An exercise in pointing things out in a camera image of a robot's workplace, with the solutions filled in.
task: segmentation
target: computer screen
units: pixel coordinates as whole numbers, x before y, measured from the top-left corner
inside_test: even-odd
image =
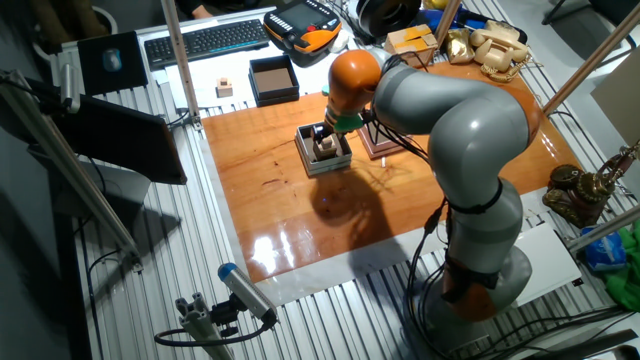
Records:
[[[58,87],[27,81],[41,99],[60,101]],[[6,105],[0,100],[0,106]],[[160,117],[82,95],[78,113],[52,118],[78,154],[136,171],[153,182],[187,182],[173,137]],[[15,120],[0,119],[0,126],[27,143],[35,143]]]

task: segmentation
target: gray robot arm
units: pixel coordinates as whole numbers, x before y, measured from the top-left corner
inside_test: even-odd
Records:
[[[524,110],[497,87],[406,65],[383,75],[372,107],[378,121],[390,129],[430,135],[430,165],[453,208],[448,267],[455,263],[496,280],[486,289],[495,315],[517,298],[531,274],[526,256],[513,247],[522,226],[520,196],[511,183],[498,178],[530,142]],[[454,312],[464,320],[483,320],[481,315],[469,316],[472,309],[455,309],[456,302],[466,306],[459,301],[464,289],[459,293],[451,306]]]

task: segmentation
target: green object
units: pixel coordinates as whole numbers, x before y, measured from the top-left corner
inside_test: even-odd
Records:
[[[627,253],[627,267],[605,278],[607,291],[614,300],[629,310],[640,311],[640,220],[633,227],[633,233],[625,228],[618,230]]]
[[[360,129],[364,124],[359,115],[355,116],[338,116],[336,124],[333,126],[335,132],[346,133],[356,129]]]

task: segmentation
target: wooden tabletop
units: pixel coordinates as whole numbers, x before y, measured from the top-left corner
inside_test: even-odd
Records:
[[[500,173],[520,194],[546,186],[554,167],[578,165],[519,77],[497,84],[476,64],[440,63],[429,72],[502,87],[528,117],[542,119],[531,146]],[[403,151],[388,156],[383,168],[381,160],[369,160],[355,132],[347,135],[350,168],[307,177],[294,134],[322,122],[326,104],[314,94],[202,121],[254,282],[420,228],[442,201],[421,159]],[[415,139],[427,148],[428,136]]]

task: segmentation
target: cardboard box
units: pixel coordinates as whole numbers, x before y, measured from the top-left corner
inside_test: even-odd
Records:
[[[420,60],[429,65],[427,60],[432,51],[438,48],[438,41],[427,25],[418,25],[387,34],[384,50],[390,54],[405,54],[402,59],[409,66],[422,67],[413,52],[418,53]]]

